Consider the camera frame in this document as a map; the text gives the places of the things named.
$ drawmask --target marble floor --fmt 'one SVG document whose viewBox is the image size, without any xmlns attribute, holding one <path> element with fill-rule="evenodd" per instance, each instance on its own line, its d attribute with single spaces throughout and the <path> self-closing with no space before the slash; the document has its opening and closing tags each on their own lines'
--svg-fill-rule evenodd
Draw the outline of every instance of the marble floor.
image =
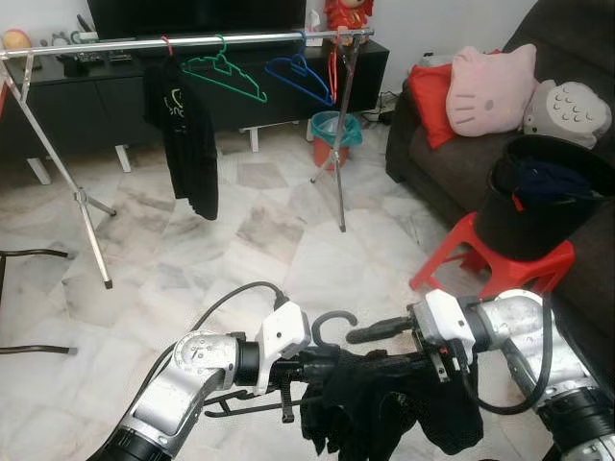
<svg viewBox="0 0 615 461">
<path fill-rule="evenodd" d="M 363 325 L 402 315 L 420 298 L 408 279 L 446 234 L 414 192 L 384 173 L 387 128 L 365 127 L 365 142 L 343 167 L 348 231 L 336 224 L 330 176 L 316 185 L 304 126 L 261 131 L 260 152 L 248 136 L 220 135 L 220 212 L 215 222 L 176 201 L 160 147 L 129 151 L 133 173 L 121 172 L 113 150 L 65 158 L 77 181 L 118 210 L 92 211 L 114 280 L 104 289 L 77 208 L 53 165 L 54 182 L 38 185 L 25 162 L 1 160 L 0 248 L 53 247 L 50 256 L 10 259 L 0 306 L 0 345 L 48 343 L 76 347 L 75 356 L 0 357 L 0 460 L 83 461 L 107 437 L 158 353 L 180 337 L 222 295 L 257 279 L 277 283 L 313 320 L 331 309 L 354 312 Z M 441 278 L 454 294 L 475 293 L 478 281 L 458 268 Z M 271 297 L 255 290 L 211 317 L 207 328 L 257 332 Z M 346 325 L 324 336 L 344 347 Z M 353 352 L 406 352 L 406 337 Z M 520 398 L 497 353 L 480 359 L 481 396 Z M 293 395 L 302 393 L 300 385 Z M 536 461 L 550 436 L 533 414 L 483 414 L 484 439 L 449 458 L 417 425 L 394 460 Z M 279 412 L 228 420 L 202 418 L 178 459 L 183 461 L 316 459 L 299 424 Z M 336 459 L 323 455 L 320 459 Z"/>
</svg>

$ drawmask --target red plastic stool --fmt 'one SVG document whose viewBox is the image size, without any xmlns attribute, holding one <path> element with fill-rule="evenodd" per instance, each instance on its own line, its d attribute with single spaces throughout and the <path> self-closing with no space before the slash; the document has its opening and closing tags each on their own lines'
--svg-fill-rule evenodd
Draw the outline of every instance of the red plastic stool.
<svg viewBox="0 0 615 461">
<path fill-rule="evenodd" d="M 486 266 L 491 268 L 491 279 L 482 287 L 479 293 L 481 298 L 495 296 L 511 288 L 522 288 L 532 280 L 535 280 L 535 283 L 531 291 L 541 294 L 553 290 L 575 262 L 575 247 L 568 240 L 535 261 L 515 261 L 498 255 L 487 248 L 475 234 L 473 225 L 476 215 L 470 213 L 455 225 L 440 248 L 410 280 L 410 288 L 416 290 L 422 283 L 427 283 L 433 289 L 444 289 L 433 273 L 440 264 L 462 259 L 461 267 L 475 272 Z M 472 250 L 463 255 L 449 257 L 462 243 L 470 245 Z"/>
</svg>

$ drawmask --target white wall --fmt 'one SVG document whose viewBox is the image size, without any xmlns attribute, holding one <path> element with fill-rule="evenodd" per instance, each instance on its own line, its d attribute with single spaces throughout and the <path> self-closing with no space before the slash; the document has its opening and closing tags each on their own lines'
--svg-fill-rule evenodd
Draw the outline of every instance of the white wall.
<svg viewBox="0 0 615 461">
<path fill-rule="evenodd" d="M 374 40 L 390 50 L 382 91 L 399 91 L 423 53 L 501 48 L 536 0 L 375 0 Z"/>
<path fill-rule="evenodd" d="M 77 13 L 90 19 L 87 0 L 0 0 L 0 33 L 23 29 L 35 42 L 77 29 Z M 382 91 L 399 91 L 423 53 L 454 54 L 465 45 L 501 48 L 536 0 L 375 0 L 374 39 L 391 51 Z M 321 12 L 325 0 L 307 0 Z"/>
</svg>

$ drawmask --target black tv cabinet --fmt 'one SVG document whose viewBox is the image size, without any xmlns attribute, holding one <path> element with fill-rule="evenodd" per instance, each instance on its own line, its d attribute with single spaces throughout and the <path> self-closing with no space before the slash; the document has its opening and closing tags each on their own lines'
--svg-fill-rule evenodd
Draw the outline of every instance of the black tv cabinet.
<svg viewBox="0 0 615 461">
<path fill-rule="evenodd" d="M 284 85 L 264 71 L 267 61 L 278 56 L 291 56 L 296 46 L 233 50 L 227 57 L 253 76 L 269 97 L 266 104 L 246 98 L 218 85 L 193 79 L 191 85 L 207 102 L 217 131 L 265 126 L 308 119 L 314 113 L 331 109 L 309 98 L 295 88 Z M 331 44 L 307 48 L 308 65 L 323 77 L 327 76 L 327 57 Z M 195 55 L 181 54 L 180 60 Z M 60 154 L 86 155 L 95 149 L 156 141 L 160 134 L 143 119 L 143 70 L 161 57 L 136 55 L 132 61 L 90 67 L 82 77 L 64 77 L 63 66 L 53 56 L 41 57 L 42 68 L 33 72 L 28 104 L 52 144 Z M 350 111 L 369 110 L 376 106 L 388 50 L 370 40 L 361 45 Z M 9 70 L 21 85 L 21 65 L 9 61 Z M 346 69 L 338 64 L 339 94 L 344 89 Z M 0 156 L 44 158 L 46 152 L 12 96 L 0 119 Z"/>
</svg>

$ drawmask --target pink pillow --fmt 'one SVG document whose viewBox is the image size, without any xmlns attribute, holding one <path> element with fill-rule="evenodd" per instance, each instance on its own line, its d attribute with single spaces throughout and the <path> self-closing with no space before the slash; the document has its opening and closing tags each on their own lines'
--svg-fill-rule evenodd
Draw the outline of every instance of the pink pillow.
<svg viewBox="0 0 615 461">
<path fill-rule="evenodd" d="M 534 91 L 536 47 L 484 55 L 467 46 L 453 58 L 446 113 L 462 136 L 503 133 L 521 126 Z"/>
</svg>

